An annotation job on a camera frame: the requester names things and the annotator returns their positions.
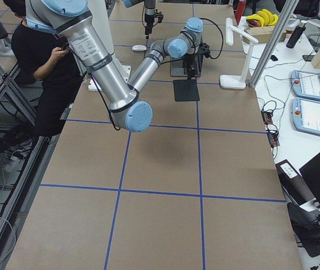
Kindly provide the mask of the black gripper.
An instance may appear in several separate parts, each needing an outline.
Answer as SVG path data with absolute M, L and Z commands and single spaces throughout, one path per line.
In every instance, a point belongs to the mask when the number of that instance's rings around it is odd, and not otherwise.
M 154 26 L 155 15 L 145 14 L 144 20 L 145 20 L 145 38 L 146 40 L 148 40 L 150 36 L 150 31 L 152 31 L 152 28 Z
M 196 54 L 185 54 L 183 57 L 183 67 L 187 68 L 187 80 L 191 80 L 195 77 L 195 66 L 196 66 Z

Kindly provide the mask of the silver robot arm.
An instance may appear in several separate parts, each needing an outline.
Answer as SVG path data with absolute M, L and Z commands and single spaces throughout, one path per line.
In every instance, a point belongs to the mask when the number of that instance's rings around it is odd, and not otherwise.
M 143 3 L 144 14 L 141 16 L 141 19 L 144 19 L 143 26 L 145 29 L 145 38 L 149 39 L 157 14 L 157 9 L 155 8 L 156 0 L 123 0 L 123 3 L 127 8 L 138 5 L 139 3 Z
M 170 56 L 180 59 L 197 50 L 203 33 L 203 21 L 187 20 L 176 37 L 157 40 L 135 71 L 125 80 L 111 54 L 92 25 L 87 1 L 26 1 L 26 19 L 34 30 L 60 34 L 99 84 L 109 101 L 109 118 L 116 127 L 142 132 L 153 119 L 151 106 L 140 99 L 140 92 L 161 62 Z

